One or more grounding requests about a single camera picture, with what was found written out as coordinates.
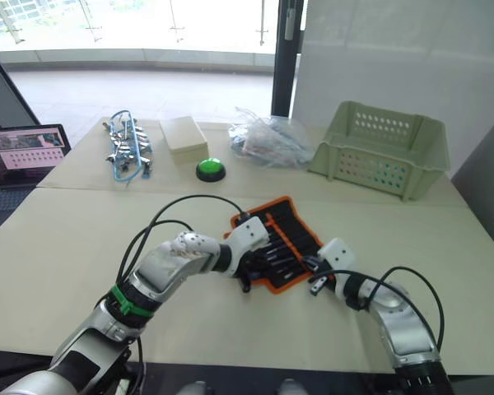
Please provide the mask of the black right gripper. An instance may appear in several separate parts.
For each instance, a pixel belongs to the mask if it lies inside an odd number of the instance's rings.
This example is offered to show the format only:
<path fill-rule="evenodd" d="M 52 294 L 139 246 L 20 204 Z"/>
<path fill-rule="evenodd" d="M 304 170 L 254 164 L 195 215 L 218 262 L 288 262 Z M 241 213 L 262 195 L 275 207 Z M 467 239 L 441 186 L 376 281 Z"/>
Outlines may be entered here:
<path fill-rule="evenodd" d="M 323 272 L 329 272 L 333 270 L 332 266 L 325 260 L 318 256 L 303 256 L 301 258 L 302 264 L 311 272 L 311 276 L 308 279 L 309 283 L 313 283 L 310 288 L 310 293 L 313 296 L 317 296 L 325 287 L 328 278 L 326 276 L 319 277 Z"/>

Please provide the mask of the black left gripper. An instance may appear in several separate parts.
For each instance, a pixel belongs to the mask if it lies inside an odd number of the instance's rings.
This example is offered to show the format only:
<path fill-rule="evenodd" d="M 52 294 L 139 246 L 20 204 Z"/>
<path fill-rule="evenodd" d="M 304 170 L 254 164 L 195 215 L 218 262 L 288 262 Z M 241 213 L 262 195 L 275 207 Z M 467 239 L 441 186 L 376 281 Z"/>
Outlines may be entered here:
<path fill-rule="evenodd" d="M 247 252 L 241 258 L 237 278 L 243 293 L 249 293 L 253 281 L 264 277 L 265 272 L 279 264 L 280 249 L 280 247 L 270 250 L 267 248 L 256 249 L 255 251 Z"/>

